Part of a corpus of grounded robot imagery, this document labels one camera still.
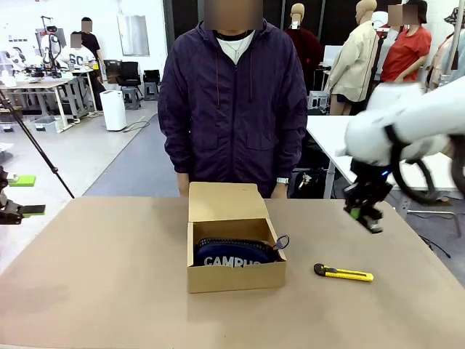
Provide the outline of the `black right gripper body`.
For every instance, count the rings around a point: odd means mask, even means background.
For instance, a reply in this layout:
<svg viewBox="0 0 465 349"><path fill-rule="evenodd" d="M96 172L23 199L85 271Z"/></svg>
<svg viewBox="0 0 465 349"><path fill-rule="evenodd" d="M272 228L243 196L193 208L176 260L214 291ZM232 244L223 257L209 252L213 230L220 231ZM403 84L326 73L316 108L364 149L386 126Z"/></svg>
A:
<svg viewBox="0 0 465 349"><path fill-rule="evenodd" d="M388 182L391 166L376 166L353 159L350 170L356 175L353 184L344 189L345 208L349 211L383 201L393 185Z"/></svg>

